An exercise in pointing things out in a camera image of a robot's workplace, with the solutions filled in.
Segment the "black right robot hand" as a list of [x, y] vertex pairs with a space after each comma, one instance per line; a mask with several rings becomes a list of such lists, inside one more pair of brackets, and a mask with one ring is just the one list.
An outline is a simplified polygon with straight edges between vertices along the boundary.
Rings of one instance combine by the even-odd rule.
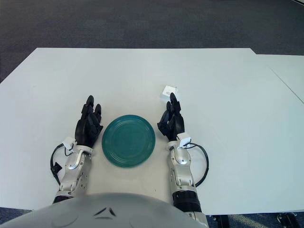
[[184, 120], [180, 114], [181, 106], [174, 93], [170, 94], [170, 101], [166, 104], [166, 110], [157, 123], [160, 132], [171, 141], [176, 141], [177, 135], [185, 132]]

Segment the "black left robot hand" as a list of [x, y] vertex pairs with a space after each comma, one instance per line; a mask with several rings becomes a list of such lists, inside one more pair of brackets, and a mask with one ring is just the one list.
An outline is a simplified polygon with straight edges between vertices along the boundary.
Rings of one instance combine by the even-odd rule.
[[94, 109], [94, 97], [90, 95], [83, 105], [81, 117], [76, 125], [75, 139], [78, 145], [93, 148], [103, 128], [101, 112], [100, 104], [97, 104]]

